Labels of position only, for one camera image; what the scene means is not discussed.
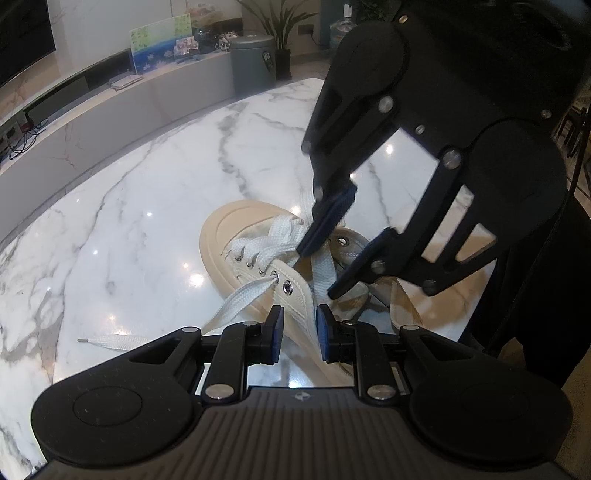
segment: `logo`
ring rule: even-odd
[[[300,401],[306,401],[308,400],[312,395],[310,395],[308,392],[298,392],[294,395],[296,400],[300,400]]]

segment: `metal eyelet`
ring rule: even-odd
[[[293,293],[294,291],[294,287],[291,284],[291,282],[289,280],[285,280],[285,282],[283,283],[283,292],[285,293],[285,295],[289,296]]]

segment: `white marble surface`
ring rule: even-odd
[[[300,143],[321,86],[284,86],[142,145],[66,194],[0,254],[0,469],[9,480],[43,463],[29,423],[36,396],[116,355],[76,338],[156,338],[202,325],[221,305],[201,262],[201,225],[242,198],[291,209],[311,188]],[[397,132],[355,173],[347,226],[368,238],[388,224],[402,228],[435,165]],[[456,217],[465,201],[454,204]],[[433,298],[406,287],[427,326],[457,339],[490,272]],[[293,345],[284,349],[290,358],[274,370],[251,367],[251,379],[322,385]]]

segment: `trash can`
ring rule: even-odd
[[[275,39],[270,35],[245,35],[230,39],[234,90],[238,98],[275,86]]]

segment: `canvas shoe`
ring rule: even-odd
[[[327,303],[336,320],[343,321],[355,317],[366,304],[369,288],[363,283],[336,301],[326,291],[336,279],[335,264],[346,267],[368,241],[353,230],[337,227],[319,252],[299,259],[296,248],[311,223],[311,215],[305,215],[299,218],[269,203],[240,200],[206,219],[199,249],[207,273],[226,301],[202,331],[223,329],[241,311],[264,322],[272,305],[282,305],[284,333],[318,365],[330,385],[351,385],[349,366],[322,361],[315,312],[318,304]],[[395,279],[383,278],[372,289],[380,301],[391,304],[395,327],[420,323]]]

